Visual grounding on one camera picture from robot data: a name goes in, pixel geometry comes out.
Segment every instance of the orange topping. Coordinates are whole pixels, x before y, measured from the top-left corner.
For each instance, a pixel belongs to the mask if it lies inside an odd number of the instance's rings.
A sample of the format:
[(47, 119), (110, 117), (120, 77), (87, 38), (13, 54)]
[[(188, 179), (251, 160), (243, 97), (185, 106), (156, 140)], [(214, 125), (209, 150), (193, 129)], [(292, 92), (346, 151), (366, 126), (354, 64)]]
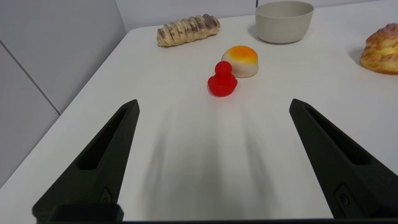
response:
[(237, 61), (257, 63), (258, 56), (257, 53), (247, 46), (235, 46), (228, 50), (231, 58)]

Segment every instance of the gray wall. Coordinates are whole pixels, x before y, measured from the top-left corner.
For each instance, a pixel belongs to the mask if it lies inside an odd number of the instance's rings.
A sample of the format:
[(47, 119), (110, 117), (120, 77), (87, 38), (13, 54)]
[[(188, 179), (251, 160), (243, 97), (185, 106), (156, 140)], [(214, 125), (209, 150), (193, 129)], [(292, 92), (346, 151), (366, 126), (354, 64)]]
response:
[[(278, 0), (259, 0), (259, 5)], [(300, 0), (315, 7), (372, 0)], [(217, 18), (253, 15), (256, 0), (116, 0), (127, 31), (162, 25), (190, 16), (210, 14)]]
[(0, 0), (0, 187), (125, 34), (114, 0)]
[(0, 4), (0, 39), (60, 113), (126, 34), (114, 0)]

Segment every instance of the beige bowl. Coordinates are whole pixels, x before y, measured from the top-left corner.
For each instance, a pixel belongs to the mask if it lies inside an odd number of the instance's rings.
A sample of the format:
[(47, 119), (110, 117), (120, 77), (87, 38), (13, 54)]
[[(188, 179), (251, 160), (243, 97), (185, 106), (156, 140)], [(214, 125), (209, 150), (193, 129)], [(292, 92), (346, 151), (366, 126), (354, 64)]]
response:
[(302, 39), (310, 27), (314, 7), (305, 2), (271, 2), (256, 8), (257, 36), (270, 43)]

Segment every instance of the rubber duck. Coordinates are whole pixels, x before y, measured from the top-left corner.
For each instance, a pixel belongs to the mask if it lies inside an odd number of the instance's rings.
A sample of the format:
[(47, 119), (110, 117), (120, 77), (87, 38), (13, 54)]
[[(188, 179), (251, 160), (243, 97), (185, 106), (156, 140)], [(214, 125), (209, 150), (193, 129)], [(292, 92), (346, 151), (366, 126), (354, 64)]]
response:
[(207, 81), (210, 92), (215, 96), (228, 96), (238, 84), (232, 74), (231, 64), (227, 61), (220, 61), (216, 65), (215, 72), (216, 74)]

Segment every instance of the toy food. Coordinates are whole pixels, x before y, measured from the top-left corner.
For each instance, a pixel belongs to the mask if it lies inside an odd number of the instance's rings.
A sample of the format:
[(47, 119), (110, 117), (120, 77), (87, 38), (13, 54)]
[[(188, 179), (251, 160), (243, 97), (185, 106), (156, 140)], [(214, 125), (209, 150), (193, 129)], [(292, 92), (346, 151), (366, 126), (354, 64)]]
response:
[(231, 64), (227, 61), (220, 61), (216, 65), (215, 72), (216, 74), (207, 81), (210, 92), (215, 96), (228, 96), (238, 84), (232, 75)]
[(398, 75), (398, 24), (388, 24), (366, 39), (361, 64), (378, 73)]
[(175, 23), (165, 24), (163, 28), (158, 29), (158, 46), (170, 47), (204, 39), (210, 35), (216, 35), (219, 28), (218, 19), (207, 14), (177, 20)]
[(232, 65), (232, 74), (237, 78), (253, 76), (258, 71), (257, 53), (247, 46), (235, 46), (227, 50), (221, 58)]

